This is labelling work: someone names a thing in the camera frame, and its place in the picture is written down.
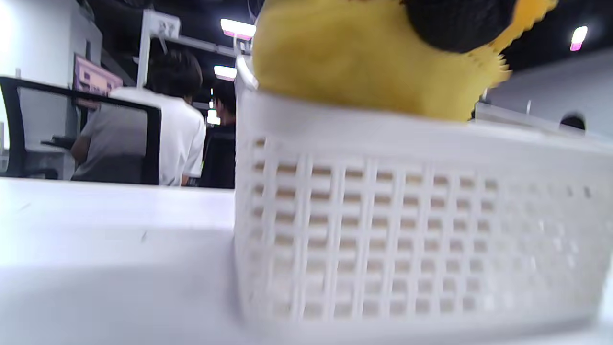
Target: white desk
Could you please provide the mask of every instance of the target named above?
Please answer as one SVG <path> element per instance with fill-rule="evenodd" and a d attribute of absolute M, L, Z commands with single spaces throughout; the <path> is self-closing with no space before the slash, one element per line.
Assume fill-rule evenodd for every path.
<path fill-rule="evenodd" d="M 233 222 L 230 192 L 0 179 L 0 344 L 268 345 L 240 320 Z M 611 345 L 606 296 L 589 327 L 486 345 Z"/>

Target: perforated basket wall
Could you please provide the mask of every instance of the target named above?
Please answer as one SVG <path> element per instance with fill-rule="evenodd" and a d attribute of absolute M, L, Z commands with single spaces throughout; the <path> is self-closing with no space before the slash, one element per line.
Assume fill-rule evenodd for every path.
<path fill-rule="evenodd" d="M 238 110 L 237 268 L 259 327 L 350 339 L 596 312 L 606 149 L 253 91 Z"/>

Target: ceiling light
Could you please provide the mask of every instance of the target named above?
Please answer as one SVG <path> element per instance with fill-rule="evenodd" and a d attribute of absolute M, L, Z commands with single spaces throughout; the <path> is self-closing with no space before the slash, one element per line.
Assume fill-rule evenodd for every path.
<path fill-rule="evenodd" d="M 255 25 L 229 19 L 221 20 L 221 29 L 224 31 L 224 34 L 228 36 L 237 37 L 246 41 L 250 40 L 256 34 Z"/>
<path fill-rule="evenodd" d="M 236 78 L 236 69 L 225 66 L 215 66 L 213 68 L 217 78 L 233 82 Z"/>
<path fill-rule="evenodd" d="M 571 52 L 576 52 L 581 49 L 586 36 L 587 26 L 580 26 L 575 30 L 573 39 L 571 39 Z"/>
<path fill-rule="evenodd" d="M 207 122 L 212 123 L 213 125 L 220 125 L 221 119 L 217 117 L 217 110 L 209 110 L 207 112 Z"/>

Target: plush toy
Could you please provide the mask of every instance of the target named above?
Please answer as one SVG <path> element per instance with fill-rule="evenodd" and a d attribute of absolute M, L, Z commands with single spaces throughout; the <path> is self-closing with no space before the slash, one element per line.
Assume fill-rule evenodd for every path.
<path fill-rule="evenodd" d="M 500 52 L 557 0 L 267 0 L 260 88 L 313 101 L 466 120 L 509 78 Z"/>

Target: computer monitor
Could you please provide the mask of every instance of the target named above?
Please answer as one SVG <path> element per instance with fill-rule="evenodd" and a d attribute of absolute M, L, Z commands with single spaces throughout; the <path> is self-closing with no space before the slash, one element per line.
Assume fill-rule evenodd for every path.
<path fill-rule="evenodd" d="M 111 90 L 122 87 L 121 77 L 94 64 L 83 56 L 75 54 L 73 89 L 106 96 Z M 97 109 L 98 104 L 79 99 L 77 105 Z"/>

